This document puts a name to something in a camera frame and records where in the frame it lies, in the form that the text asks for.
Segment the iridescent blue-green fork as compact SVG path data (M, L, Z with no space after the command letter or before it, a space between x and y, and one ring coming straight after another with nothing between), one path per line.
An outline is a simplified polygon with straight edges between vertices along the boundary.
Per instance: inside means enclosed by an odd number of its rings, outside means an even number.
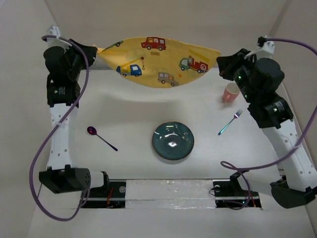
M230 124L235 120L235 119L238 119L240 117L240 115L242 114L243 110L239 110L237 111L234 116L233 116L233 119L231 119L231 121L229 121L225 127L217 134L218 136L222 135L223 132L230 126Z

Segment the yellow vehicle-print placemat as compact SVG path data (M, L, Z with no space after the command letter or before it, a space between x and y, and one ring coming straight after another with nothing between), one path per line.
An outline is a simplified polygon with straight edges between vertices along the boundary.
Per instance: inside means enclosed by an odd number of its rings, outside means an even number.
M97 55L123 78L151 88L191 83L216 65L220 51L157 36L120 40Z

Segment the purple iridescent spoon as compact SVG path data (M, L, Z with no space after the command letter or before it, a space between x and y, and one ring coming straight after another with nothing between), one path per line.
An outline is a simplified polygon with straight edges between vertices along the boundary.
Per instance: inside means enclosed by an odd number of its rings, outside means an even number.
M98 133L97 133L97 129L93 126L89 126L87 127L87 132L90 134L90 135L95 135L97 136L99 139L101 139L103 142L105 142L109 147L111 147L114 151L118 151L118 149L113 146L112 144L110 144L109 142L107 142L104 138L102 138Z

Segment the teal floral ceramic plate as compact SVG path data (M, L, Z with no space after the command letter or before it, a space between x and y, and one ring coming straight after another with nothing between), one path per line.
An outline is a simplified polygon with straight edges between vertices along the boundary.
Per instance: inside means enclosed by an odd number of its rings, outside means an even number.
M188 126L178 121L159 125L152 135L152 147L162 158L178 161L192 152L195 138Z

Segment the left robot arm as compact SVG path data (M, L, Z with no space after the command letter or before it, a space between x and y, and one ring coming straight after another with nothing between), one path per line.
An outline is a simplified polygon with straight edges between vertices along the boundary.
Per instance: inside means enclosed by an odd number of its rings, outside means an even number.
M55 194L93 189L103 197L110 192L106 172L92 172L75 164L75 121L82 94L78 78L94 63L97 51L94 46L74 42L68 49L52 46L44 52L53 135L47 168L39 172L39 181Z

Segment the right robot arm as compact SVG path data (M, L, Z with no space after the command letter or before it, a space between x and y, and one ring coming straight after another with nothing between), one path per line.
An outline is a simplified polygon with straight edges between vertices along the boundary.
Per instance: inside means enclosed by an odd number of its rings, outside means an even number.
M269 195L286 209L315 200L317 171L302 146L303 138L296 136L294 115L288 103L276 92L285 77L279 63L270 58L258 58L246 49L232 56L218 57L216 62L220 77L236 83L249 104L251 117L279 156L275 162L253 168L237 168L222 161L222 166L236 170L232 175L235 180L229 183L230 192L241 195L246 191L244 173L280 165L285 174L269 184Z

